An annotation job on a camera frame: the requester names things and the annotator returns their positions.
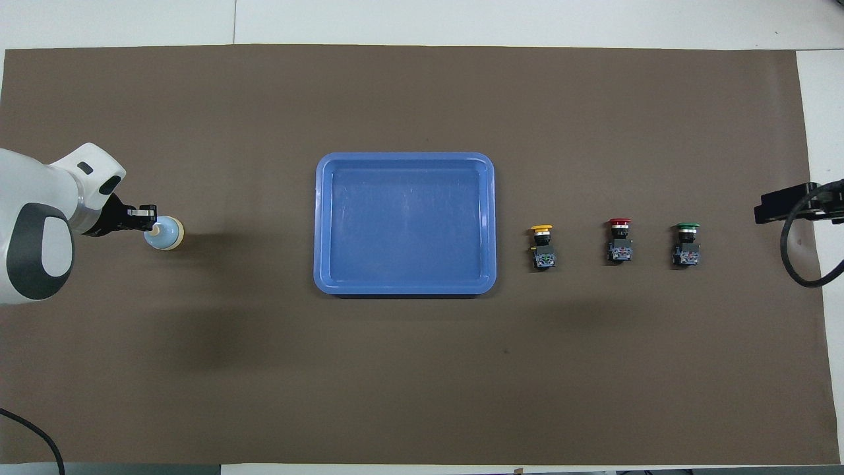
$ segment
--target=brown surface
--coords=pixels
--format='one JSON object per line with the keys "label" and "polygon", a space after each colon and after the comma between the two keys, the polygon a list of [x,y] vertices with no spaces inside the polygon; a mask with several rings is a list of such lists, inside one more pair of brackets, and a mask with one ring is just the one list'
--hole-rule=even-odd
{"label": "brown surface", "polygon": [[[5,69],[0,146],[94,142],[124,201],[189,232],[173,253],[82,237],[62,292],[0,310],[3,405],[70,461],[838,462],[820,290],[753,223],[760,194],[808,178],[792,52],[198,46]],[[356,150],[490,157],[492,291],[317,290],[314,171]],[[634,220],[620,267],[615,216]],[[699,268],[668,263],[677,221],[703,225]],[[535,274],[540,222],[560,266]],[[0,461],[48,460],[0,430]]]}

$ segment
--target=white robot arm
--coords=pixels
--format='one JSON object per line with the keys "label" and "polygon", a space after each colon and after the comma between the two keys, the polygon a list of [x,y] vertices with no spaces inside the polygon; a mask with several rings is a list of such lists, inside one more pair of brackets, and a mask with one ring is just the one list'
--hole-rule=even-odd
{"label": "white robot arm", "polygon": [[0,305],[58,292],[73,267],[72,233],[154,230],[155,205],[136,210],[112,193],[125,176],[94,144],[51,165],[0,149]]}

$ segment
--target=black cable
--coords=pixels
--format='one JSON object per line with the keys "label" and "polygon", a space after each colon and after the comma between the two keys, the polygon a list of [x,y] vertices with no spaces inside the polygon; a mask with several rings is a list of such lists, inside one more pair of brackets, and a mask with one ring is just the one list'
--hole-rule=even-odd
{"label": "black cable", "polygon": [[20,417],[18,414],[15,414],[14,412],[9,412],[9,411],[3,409],[2,407],[0,407],[0,416],[6,416],[7,418],[12,419],[16,423],[19,423],[19,424],[23,425],[24,427],[26,427],[27,429],[31,430],[32,432],[35,432],[36,434],[38,434],[38,436],[41,437],[47,443],[47,445],[50,446],[50,450],[52,450],[53,455],[56,457],[56,465],[58,465],[59,475],[64,475],[64,461],[62,460],[62,454],[58,451],[58,447],[56,446],[56,443],[52,441],[52,439],[50,438],[49,435],[47,435],[46,432],[39,429],[39,427],[37,425],[35,425],[35,424],[31,423],[30,421]]}
{"label": "black cable", "polygon": [[782,225],[782,233],[780,233],[780,257],[782,257],[782,265],[785,265],[786,272],[788,272],[791,278],[803,287],[821,287],[834,281],[836,277],[840,276],[841,273],[844,273],[844,259],[839,262],[836,268],[831,270],[829,274],[821,277],[816,281],[807,281],[806,279],[803,279],[797,273],[796,270],[794,270],[794,266],[791,264],[791,260],[788,258],[788,232],[791,231],[791,225],[797,218],[797,214],[812,198],[827,191],[841,190],[844,190],[844,180],[838,180],[837,182],[827,183],[826,185],[822,185],[818,188],[813,189],[809,194],[803,196],[797,202],[797,204],[794,205],[791,212],[788,213],[786,222]]}

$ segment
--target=blue plastic tray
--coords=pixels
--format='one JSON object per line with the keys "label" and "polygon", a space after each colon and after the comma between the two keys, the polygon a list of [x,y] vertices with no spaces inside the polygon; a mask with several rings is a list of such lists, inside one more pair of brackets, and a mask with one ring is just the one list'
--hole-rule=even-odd
{"label": "blue plastic tray", "polygon": [[316,168],[314,282],[338,295],[495,283],[495,172],[479,153],[332,153]]}

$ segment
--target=white table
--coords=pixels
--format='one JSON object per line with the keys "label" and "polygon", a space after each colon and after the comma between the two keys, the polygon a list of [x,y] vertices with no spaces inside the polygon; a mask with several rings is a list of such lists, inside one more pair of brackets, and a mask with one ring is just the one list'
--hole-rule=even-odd
{"label": "white table", "polygon": [[[798,50],[811,177],[844,177],[844,7],[831,0],[0,0],[0,57],[11,48],[232,43]],[[824,273],[844,257],[839,228],[816,224]],[[824,306],[841,451],[844,278],[824,288]],[[223,472],[415,475],[516,467],[244,465]]]}

